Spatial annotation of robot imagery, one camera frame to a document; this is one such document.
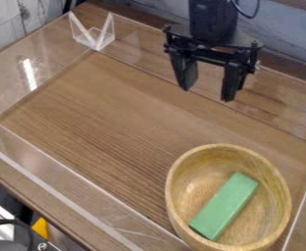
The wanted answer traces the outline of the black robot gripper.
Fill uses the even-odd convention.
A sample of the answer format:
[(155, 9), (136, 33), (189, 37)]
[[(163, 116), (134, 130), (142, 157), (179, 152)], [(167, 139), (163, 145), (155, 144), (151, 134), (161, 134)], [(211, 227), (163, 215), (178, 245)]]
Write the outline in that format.
[(238, 0), (189, 0), (189, 24), (165, 26), (165, 52), (185, 91), (197, 82), (198, 62), (206, 62), (224, 66), (221, 100), (234, 100), (248, 74), (257, 70), (262, 48), (262, 44), (237, 28), (238, 16), (254, 19), (260, 7), (261, 0), (257, 0), (254, 13), (248, 14)]

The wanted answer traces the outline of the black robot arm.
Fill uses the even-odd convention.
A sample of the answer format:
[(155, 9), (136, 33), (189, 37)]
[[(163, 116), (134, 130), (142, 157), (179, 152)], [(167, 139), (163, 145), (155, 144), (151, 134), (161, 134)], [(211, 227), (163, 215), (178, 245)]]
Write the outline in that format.
[(264, 44), (238, 27), (238, 16), (254, 19), (240, 0), (189, 0), (189, 24), (166, 24), (163, 51), (169, 55), (178, 85), (185, 91), (199, 77), (198, 63), (224, 67), (221, 100), (230, 102), (244, 88), (246, 77), (258, 70), (258, 52)]

